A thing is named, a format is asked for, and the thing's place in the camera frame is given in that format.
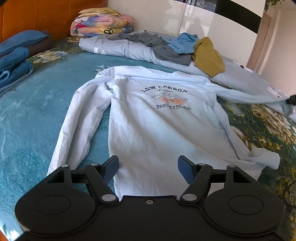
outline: teal bedspread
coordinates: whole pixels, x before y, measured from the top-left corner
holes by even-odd
[[[33,74],[0,97],[0,230],[9,240],[21,234],[14,206],[46,176],[76,89],[93,79],[98,71],[111,66],[144,66],[174,72],[143,61],[84,52],[78,42],[79,37],[70,37],[58,42],[53,49],[29,58]],[[264,105],[218,101],[250,149],[264,147],[280,154],[279,169],[265,168],[259,181],[281,196],[283,189],[296,178],[296,124]],[[108,159],[109,113],[107,109],[91,140],[90,152],[79,168]],[[292,188],[286,198],[296,204],[294,197]],[[287,208],[279,233],[295,241],[295,224],[296,212]]]

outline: wooden headboard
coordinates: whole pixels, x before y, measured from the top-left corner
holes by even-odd
[[[106,6],[107,0],[7,0],[0,7],[0,42],[28,29],[49,30],[61,40],[70,36],[79,11]]]

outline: door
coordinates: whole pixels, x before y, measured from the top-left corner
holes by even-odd
[[[271,23],[271,17],[264,12],[261,19],[257,39],[255,41],[253,51],[251,53],[251,56],[247,64],[247,67],[249,69],[255,70],[256,64],[258,63],[259,57],[263,50],[263,45],[268,33],[268,29],[270,27],[270,23]]]

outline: shirt sleeve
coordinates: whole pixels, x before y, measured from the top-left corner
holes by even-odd
[[[100,76],[75,93],[59,133],[47,175],[61,165],[76,169],[89,152],[104,111],[111,104],[113,76]]]

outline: blue pillow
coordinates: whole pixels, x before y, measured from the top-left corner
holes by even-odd
[[[39,43],[46,37],[48,37],[47,34],[37,30],[26,30],[20,32],[0,43],[0,56],[9,54],[18,47],[30,47]]]

